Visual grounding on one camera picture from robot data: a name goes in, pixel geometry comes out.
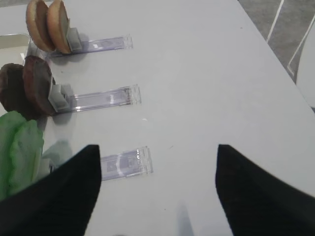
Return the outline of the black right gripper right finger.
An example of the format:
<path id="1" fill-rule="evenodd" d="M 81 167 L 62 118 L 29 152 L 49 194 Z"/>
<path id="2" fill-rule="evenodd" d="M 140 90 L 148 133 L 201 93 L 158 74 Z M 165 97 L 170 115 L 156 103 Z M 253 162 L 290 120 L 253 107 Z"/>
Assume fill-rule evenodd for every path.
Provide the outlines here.
<path id="1" fill-rule="evenodd" d="M 220 144 L 215 185 L 235 236 L 313 236 L 314 197 Z"/>

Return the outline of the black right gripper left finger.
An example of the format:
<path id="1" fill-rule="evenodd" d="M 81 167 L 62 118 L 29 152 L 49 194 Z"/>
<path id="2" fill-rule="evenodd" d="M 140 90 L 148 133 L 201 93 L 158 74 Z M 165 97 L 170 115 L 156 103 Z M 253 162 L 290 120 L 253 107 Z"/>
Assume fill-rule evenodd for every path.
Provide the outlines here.
<path id="1" fill-rule="evenodd" d="M 100 150 L 88 145 L 0 204 L 2 236 L 83 236 L 101 186 Z"/>

